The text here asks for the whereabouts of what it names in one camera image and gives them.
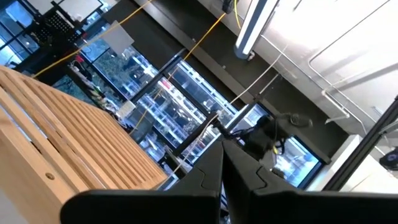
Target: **white pipe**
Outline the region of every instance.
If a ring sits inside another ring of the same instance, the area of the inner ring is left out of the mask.
[[[327,119],[327,120],[325,121],[325,124],[327,124],[327,123],[329,123],[329,122],[331,122],[331,121],[339,120],[339,119],[348,119],[348,118],[350,117],[349,113],[348,113],[347,111],[345,111],[343,107],[340,107],[339,104],[337,104],[333,99],[331,99],[331,98],[328,96],[328,93],[326,92],[326,90],[322,90],[322,91],[321,91],[321,94],[322,94],[322,96],[324,96],[330,103],[332,103],[338,110],[340,110],[340,111],[343,113],[343,116],[340,116],[340,117],[337,117],[337,118],[330,118],[330,119]]]

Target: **wooden slat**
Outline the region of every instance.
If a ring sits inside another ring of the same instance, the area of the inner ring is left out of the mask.
[[[113,141],[113,144],[121,145],[120,149],[123,152],[127,152],[125,155],[130,158],[134,167],[139,170],[139,174],[145,178],[146,181],[141,185],[143,188],[152,189],[154,186],[165,180],[167,176],[164,171],[155,162],[149,159],[149,156],[141,149],[141,147],[131,139],[128,133],[126,133],[114,118],[107,114],[107,112],[72,98],[69,95],[49,86],[43,84],[39,85],[41,89],[52,92],[52,95],[62,95],[69,98],[71,101],[75,102],[81,110],[84,110],[84,113],[88,113],[90,111],[90,116],[96,118],[96,120],[99,121],[97,123],[104,126],[103,129],[106,130],[107,133],[110,133],[110,136],[117,139],[117,141]]]
[[[68,113],[69,117],[72,119],[72,123],[80,130],[80,134],[93,146],[94,154],[99,155],[99,158],[105,161],[105,164],[110,167],[110,170],[107,171],[111,172],[109,175],[114,179],[115,183],[122,189],[133,188],[134,184],[129,181],[127,175],[123,172],[122,168],[120,168],[119,164],[117,164],[117,159],[100,144],[101,139],[96,138],[96,133],[94,133],[95,129],[92,125],[86,122],[78,111],[73,110],[73,105],[71,105],[70,101],[65,97],[57,95],[53,95],[53,97],[66,106],[64,112]]]
[[[98,116],[102,117],[101,120],[106,122],[107,126],[111,130],[113,130],[114,133],[118,134],[118,139],[120,139],[120,141],[123,142],[125,147],[128,147],[130,149],[135,149],[131,151],[134,153],[134,157],[142,159],[144,165],[150,167],[151,170],[154,171],[156,174],[164,175],[163,170],[159,166],[157,166],[156,163],[152,162],[151,160],[145,159],[148,158],[148,155],[141,149],[141,147],[135,141],[132,140],[130,135],[128,135],[128,133],[125,132],[125,130],[123,130],[123,128],[120,127],[120,125],[118,125],[117,122],[110,115],[102,113],[102,111],[100,112],[95,111],[95,113]]]
[[[104,124],[109,128],[112,133],[117,133],[117,136],[115,136],[115,138],[122,142],[125,149],[132,154],[133,158],[137,158],[139,160],[139,164],[142,167],[146,168],[146,171],[144,172],[149,173],[150,175],[153,174],[151,178],[159,177],[158,181],[160,182],[167,177],[164,171],[162,171],[156,163],[154,163],[152,160],[146,159],[148,158],[148,155],[146,155],[146,153],[138,146],[138,144],[132,140],[128,133],[125,132],[122,127],[120,127],[120,125],[118,125],[116,121],[112,117],[110,117],[110,115],[106,113],[101,113],[102,111],[91,111],[99,116],[100,120],[104,122]]]
[[[142,151],[140,147],[138,148],[128,148],[126,145],[123,143],[123,137],[118,131],[115,131],[114,129],[114,124],[110,123],[109,120],[113,120],[112,117],[108,114],[102,113],[102,111],[93,111],[90,108],[86,109],[87,113],[90,114],[92,117],[96,117],[98,120],[101,120],[101,125],[104,127],[104,132],[106,132],[106,135],[109,138],[117,139],[117,141],[114,142],[117,147],[127,158],[127,160],[131,163],[134,164],[138,173],[140,176],[146,180],[143,182],[141,185],[142,187],[146,189],[151,189],[153,185],[156,183],[154,182],[154,177],[155,174],[152,172],[152,167],[149,166],[143,166],[143,161],[147,160],[145,157],[140,157],[140,156],[134,156],[136,153],[135,151]]]
[[[96,147],[99,147],[98,143],[92,140],[92,137],[87,132],[87,130],[81,125],[80,122],[76,120],[74,115],[69,112],[67,107],[65,107],[64,102],[60,102],[55,95],[50,95],[49,92],[43,91],[41,86],[37,87],[40,89],[41,93],[45,98],[42,99],[46,104],[53,105],[52,110],[57,112],[60,120],[65,124],[68,130],[71,132],[73,137],[84,147],[84,150],[88,155],[90,155],[93,160],[101,167],[107,176],[114,184],[114,189],[127,189],[126,184],[120,179],[120,177],[115,173],[114,169],[108,164],[106,158],[101,155]]]
[[[28,135],[35,146],[41,151],[44,158],[50,162],[76,193],[88,190],[87,185],[80,179],[79,175],[70,167],[65,159],[50,144],[47,138],[40,133],[34,123],[30,121],[14,100],[2,88],[0,88],[0,104],[24,130],[26,135]]]
[[[127,160],[128,164],[133,167],[134,172],[140,177],[141,180],[141,187],[145,189],[149,189],[150,185],[145,184],[146,180],[152,179],[149,175],[147,175],[147,168],[148,167],[143,167],[140,165],[140,158],[136,158],[132,155],[132,153],[125,148],[125,145],[122,143],[120,137],[118,136],[118,133],[115,133],[112,130],[112,127],[110,127],[107,122],[106,118],[100,118],[98,116],[95,116],[94,112],[90,108],[86,108],[86,113],[92,118],[96,118],[97,120],[101,121],[101,123],[97,123],[98,129],[102,130],[104,136],[109,139],[110,143],[113,145],[115,149],[118,149],[119,153],[123,155],[125,160]]]
[[[34,91],[37,96],[39,96],[43,102],[45,102],[47,106],[57,114],[57,117],[70,132],[70,138],[75,139],[81,146],[83,146],[76,153],[79,156],[85,156],[90,159],[86,159],[85,164],[87,166],[94,166],[91,168],[91,171],[96,174],[97,178],[101,180],[107,189],[120,189],[120,185],[114,181],[112,176],[109,176],[110,174],[113,174],[110,167],[105,164],[97,153],[95,153],[93,146],[86,140],[85,136],[80,134],[80,130],[78,130],[73,124],[74,119],[69,115],[68,111],[65,108],[62,108],[60,106],[60,102],[53,99],[53,96],[48,95],[48,93],[43,91],[39,86],[36,86]]]
[[[98,181],[94,181],[92,178],[93,174],[90,175],[88,169],[84,167],[82,161],[76,156],[76,154],[65,144],[65,141],[58,135],[58,133],[51,127],[41,114],[37,112],[34,106],[28,101],[28,99],[18,90],[18,88],[8,79],[7,76],[0,76],[0,84],[5,87],[7,92],[13,96],[13,99],[19,103],[24,111],[30,115],[36,125],[45,132],[51,143],[36,130],[31,133],[29,129],[35,128],[34,124],[19,110],[19,107],[14,103],[7,93],[2,90],[1,101],[2,105],[7,104],[7,111],[9,114],[13,114],[15,121],[18,125],[24,128],[27,135],[33,140],[34,144],[42,151],[43,156],[48,160],[51,165],[56,167],[59,173],[64,179],[70,184],[70,186],[76,190],[76,192],[83,192],[88,190],[89,187],[101,187],[102,185]]]
[[[76,141],[76,139],[69,133],[66,127],[58,120],[58,118],[47,108],[47,106],[41,101],[41,99],[36,94],[41,94],[41,92],[35,89],[34,80],[29,80],[29,82],[23,82],[19,77],[6,74],[7,77],[13,81],[13,83],[20,88],[25,97],[35,105],[38,112],[45,116],[47,121],[53,124],[55,130],[59,135],[66,141],[66,143],[71,147],[73,152],[75,152],[79,158],[85,163],[92,173],[98,178],[106,188],[117,188],[115,184],[109,179],[109,177],[104,173],[100,166],[91,158],[90,155],[82,148],[82,146]]]
[[[100,141],[104,144],[105,149],[107,151],[110,151],[113,153],[113,155],[116,157],[116,162],[119,163],[121,168],[124,170],[124,172],[128,175],[130,180],[134,183],[134,186],[137,187],[141,183],[143,183],[144,179],[141,177],[141,175],[133,168],[134,165],[129,163],[126,160],[126,155],[118,148],[116,145],[117,139],[111,139],[109,138],[109,135],[105,134],[105,130],[107,130],[108,127],[101,126],[103,123],[102,120],[95,119],[95,117],[91,116],[88,112],[88,108],[86,108],[83,105],[78,105],[77,100],[70,100],[70,103],[73,107],[73,109],[81,115],[81,117],[87,122],[93,124],[93,131],[94,133],[97,134]]]
[[[59,210],[74,191],[3,110],[0,110],[0,121],[1,188],[15,196],[13,202],[23,216],[32,217],[36,223],[57,223]]]

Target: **metal rod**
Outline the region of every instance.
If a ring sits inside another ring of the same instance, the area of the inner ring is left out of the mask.
[[[326,51],[327,49],[329,49],[333,44],[335,44],[336,42],[338,42],[341,38],[343,38],[346,34],[348,34],[349,32],[351,32],[353,29],[355,29],[357,26],[359,26],[363,21],[365,21],[367,18],[369,18],[370,16],[372,16],[377,10],[379,10],[381,7],[383,7],[385,4],[387,4],[390,0],[387,0],[386,2],[384,2],[383,4],[381,4],[379,7],[377,7],[375,10],[373,10],[372,13],[370,13],[369,15],[367,15],[365,18],[361,19],[357,24],[355,24],[355,26],[351,27],[350,29],[348,29],[343,35],[339,36],[337,39],[335,39],[332,43],[330,43],[329,45],[327,45],[325,48],[321,49],[318,53],[316,53],[314,56],[312,56],[310,58],[310,60],[308,61],[307,65],[308,67],[316,74],[318,75],[320,78],[322,78],[322,80],[326,81],[330,86],[332,86],[332,84],[323,76],[321,75],[313,66],[312,66],[312,62],[319,56],[321,55],[324,51]],[[339,93],[341,93],[343,95],[343,93],[337,89],[336,87],[333,86],[333,88],[335,90],[338,90]],[[373,120],[373,118],[367,114],[367,112],[365,112],[362,108],[360,108],[355,102],[353,102],[351,99],[349,99],[346,96],[347,100],[350,101],[350,103],[354,104],[357,108],[359,108],[364,114],[366,114],[369,118],[371,118]]]
[[[272,80],[271,81],[269,81],[269,83],[267,83],[265,86],[264,86],[264,88],[259,92],[259,95],[262,95],[263,94],[263,92],[277,79],[279,77],[279,73],[274,77],[274,78],[272,78]]]
[[[261,35],[261,37],[266,40],[268,42],[268,44],[270,44],[273,48],[275,48],[282,56],[284,56],[292,65],[294,65],[296,67],[297,70],[299,70],[300,72],[302,72],[307,78],[309,78],[311,80],[311,82],[314,82],[314,84],[316,84],[317,87],[319,87],[321,90],[323,90],[323,87],[316,82],[309,74],[307,74],[306,72],[304,72],[304,70],[302,70],[291,58],[289,58],[285,53],[283,53],[283,51],[281,51],[279,48],[277,48],[270,40],[267,39],[267,37],[264,37],[263,35]],[[342,93],[341,91],[337,90],[337,92],[339,92],[343,97],[345,97],[348,101],[352,102],[351,99],[349,99],[344,93]],[[334,99],[336,102],[338,102],[339,104],[341,104],[333,95],[329,94],[329,97]],[[358,105],[354,104],[359,110],[361,110],[363,113],[365,113]],[[365,125],[363,124],[362,120],[360,120],[357,116],[355,116],[354,113],[352,113],[349,109],[346,108],[346,111],[349,113],[349,115],[351,117],[353,117],[357,122],[359,122],[362,126],[362,129],[364,131],[365,134],[367,134],[368,132],[366,131]],[[370,115],[368,115],[367,113],[365,113],[365,115],[367,115],[370,119],[372,119],[372,121],[375,122],[375,120],[370,117]]]
[[[349,155],[343,165],[336,171],[323,190],[339,191],[354,174],[356,169],[362,164],[376,144],[381,140],[384,133],[380,133],[386,126],[398,118],[398,96],[388,107],[386,112],[380,117],[368,134],[363,138],[356,149]]]

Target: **glass window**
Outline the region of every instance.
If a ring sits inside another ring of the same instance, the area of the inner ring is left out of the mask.
[[[107,85],[104,80],[90,66],[88,66],[87,63],[82,62],[81,66],[90,73],[90,75],[93,77],[92,82],[94,83],[94,85],[98,86],[99,90],[101,90],[108,99],[113,101],[118,107],[121,107],[123,105],[124,100],[120,99],[119,96],[113,91],[113,89],[109,85]]]
[[[33,16],[18,1],[14,1],[7,7],[6,14],[6,17],[13,21],[12,26],[19,22],[22,26],[27,27],[33,21]]]
[[[58,82],[54,83],[52,87],[95,106],[93,101],[67,75],[64,75]]]
[[[155,162],[158,162],[164,156],[166,149],[170,150],[152,129],[149,130],[139,145]]]
[[[101,35],[105,32],[109,27],[109,24],[106,24],[101,28],[101,30],[94,36],[91,37],[86,42],[89,42],[92,39],[95,39],[97,36]],[[94,41],[92,44],[83,47],[82,51],[87,56],[87,58],[92,62],[96,60],[102,53],[109,49],[109,45],[102,38]]]
[[[90,28],[99,18],[101,18],[101,15],[98,12],[92,13],[91,16],[87,17],[87,25],[83,26],[83,30]]]
[[[223,125],[227,125],[238,112],[229,102],[222,97],[199,73],[184,61],[171,69],[173,79],[186,89],[208,111],[222,111],[219,119]]]
[[[0,65],[9,66],[11,62],[18,64],[28,56],[29,53],[18,42],[13,41],[0,51]]]
[[[16,20],[7,13],[7,11],[0,12],[0,22],[11,31],[12,34],[17,35],[22,32],[22,27]]]
[[[177,147],[205,120],[205,116],[164,77],[136,106],[129,118],[133,125],[139,122],[145,110],[147,113],[132,134],[135,140],[154,126]]]
[[[0,47],[3,46],[8,40],[11,40],[11,38],[11,34],[3,26],[0,26]]]
[[[268,113],[259,105],[254,106],[238,125],[236,125],[232,132],[253,127],[261,116],[267,114]],[[315,158],[297,138],[293,137],[286,141],[285,153],[277,156],[277,164],[274,167],[282,170],[286,180],[297,187],[318,162],[318,159]]]
[[[39,45],[29,35],[20,35],[18,40],[28,49],[29,52],[33,53],[39,49]]]
[[[157,74],[157,70],[134,47],[128,47],[122,56],[109,49],[94,65],[128,98]]]
[[[220,135],[221,134],[217,129],[212,127],[207,128],[205,133],[203,133],[203,136],[199,140],[193,141],[191,145],[189,145],[182,152],[182,156],[186,157],[187,154],[191,151],[187,158],[187,161],[191,164],[194,164],[199,159],[199,157],[206,151],[206,149],[208,149],[208,147],[217,140]]]

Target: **white cable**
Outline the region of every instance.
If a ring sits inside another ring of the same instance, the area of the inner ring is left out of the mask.
[[[279,56],[275,59],[275,61],[269,65],[269,67],[252,83],[249,85],[249,87],[247,87],[245,90],[243,90],[243,92],[241,94],[239,94],[235,99],[233,99],[231,102],[229,102],[230,104],[233,104],[237,99],[239,99],[241,96],[243,96],[247,91],[249,91],[250,88],[252,88],[254,86],[254,84],[256,84],[260,78],[262,78],[274,65],[275,63],[280,59],[280,57],[284,54],[286,48],[289,45],[287,44],[284,49],[281,51],[281,53],[279,54]],[[183,160],[180,162],[180,164],[177,166],[177,168],[175,168],[175,170],[173,170],[173,172],[159,185],[159,187],[157,189],[159,189],[161,186],[163,186],[166,181],[168,181],[175,173],[176,171],[182,166],[182,164],[188,159],[188,156],[191,154],[191,152],[193,151],[193,149],[195,148],[195,146],[198,144],[199,139],[203,136],[203,134],[206,132],[206,129],[210,126],[211,122],[214,121],[214,119],[216,119],[218,117],[218,114],[215,115],[214,117],[212,117],[210,119],[210,121],[206,124],[205,128],[203,129],[203,131],[199,134],[199,136],[196,138],[196,140],[193,142],[193,144],[191,145],[191,149],[188,151],[187,155],[185,155],[185,157],[183,158]]]

